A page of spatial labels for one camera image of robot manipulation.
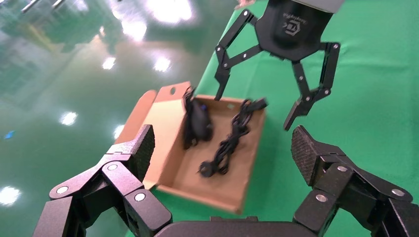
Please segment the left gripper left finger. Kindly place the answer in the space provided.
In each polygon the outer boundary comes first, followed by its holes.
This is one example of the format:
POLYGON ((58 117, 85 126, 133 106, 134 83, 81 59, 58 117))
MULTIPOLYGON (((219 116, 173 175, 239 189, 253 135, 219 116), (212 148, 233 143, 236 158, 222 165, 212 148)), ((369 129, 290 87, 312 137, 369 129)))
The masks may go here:
POLYGON ((33 235, 84 237, 112 208, 136 237, 155 236, 172 223, 172 214, 143 184, 154 148, 148 124, 134 139, 112 145, 95 166, 50 191, 33 235))

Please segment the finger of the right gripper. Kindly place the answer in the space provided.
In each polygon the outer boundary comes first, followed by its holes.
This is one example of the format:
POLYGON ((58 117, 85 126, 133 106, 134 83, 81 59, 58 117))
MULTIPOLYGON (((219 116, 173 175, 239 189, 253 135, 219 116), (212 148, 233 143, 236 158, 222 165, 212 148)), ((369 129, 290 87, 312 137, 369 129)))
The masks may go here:
POLYGON ((236 39, 244 26, 246 24, 255 26, 257 20, 258 18, 254 16, 253 13, 251 13, 248 9, 244 9, 215 47, 214 51, 218 59, 218 67, 214 78, 219 83, 215 101, 219 101, 223 95, 230 77, 231 68, 250 59, 262 51, 260 45, 257 44, 232 58, 229 57, 227 53, 227 48, 236 39))
POLYGON ((338 42, 323 42, 320 50, 324 51, 323 65, 317 88, 310 89, 301 62, 292 61, 293 73, 300 92, 285 122, 283 129, 288 131, 297 117, 308 115, 314 103, 329 96, 332 92, 336 67, 338 63, 340 44, 338 42))

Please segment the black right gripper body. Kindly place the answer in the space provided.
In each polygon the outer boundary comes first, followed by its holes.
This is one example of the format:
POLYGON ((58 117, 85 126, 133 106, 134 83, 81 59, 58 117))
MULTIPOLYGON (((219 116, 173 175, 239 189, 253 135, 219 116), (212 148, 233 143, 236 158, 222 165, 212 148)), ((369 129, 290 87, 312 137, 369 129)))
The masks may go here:
POLYGON ((320 50, 332 15, 293 0, 269 0, 254 26, 258 43, 274 56, 299 61, 320 50))

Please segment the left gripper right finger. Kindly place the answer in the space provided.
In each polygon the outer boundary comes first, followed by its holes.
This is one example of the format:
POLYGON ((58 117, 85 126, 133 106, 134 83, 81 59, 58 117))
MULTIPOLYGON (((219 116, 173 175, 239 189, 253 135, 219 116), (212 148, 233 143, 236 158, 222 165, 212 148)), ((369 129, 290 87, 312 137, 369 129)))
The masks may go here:
POLYGON ((322 237, 337 212, 349 212, 373 237, 416 237, 419 207, 405 189, 358 167, 338 146, 316 141, 303 126, 292 134, 292 158, 311 192, 293 222, 322 237))

